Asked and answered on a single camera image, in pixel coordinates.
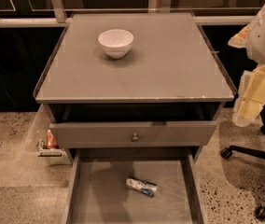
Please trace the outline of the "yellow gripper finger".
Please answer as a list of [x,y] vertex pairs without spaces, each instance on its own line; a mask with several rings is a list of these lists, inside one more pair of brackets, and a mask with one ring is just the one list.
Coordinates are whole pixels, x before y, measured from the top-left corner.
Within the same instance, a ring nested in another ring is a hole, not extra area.
[[234,35],[228,42],[228,45],[237,49],[245,49],[247,43],[247,33],[249,26],[246,25],[239,33]]
[[238,94],[232,122],[245,127],[259,116],[265,106],[265,64],[259,64],[252,72],[244,71]]

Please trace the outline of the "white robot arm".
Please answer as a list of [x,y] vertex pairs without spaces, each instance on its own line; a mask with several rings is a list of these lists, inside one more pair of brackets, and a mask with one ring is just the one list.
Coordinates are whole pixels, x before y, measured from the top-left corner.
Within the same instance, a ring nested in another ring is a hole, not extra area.
[[258,64],[253,71],[244,70],[233,108],[233,123],[245,127],[259,116],[265,106],[265,5],[245,28],[229,40],[228,45],[245,48],[247,57]]

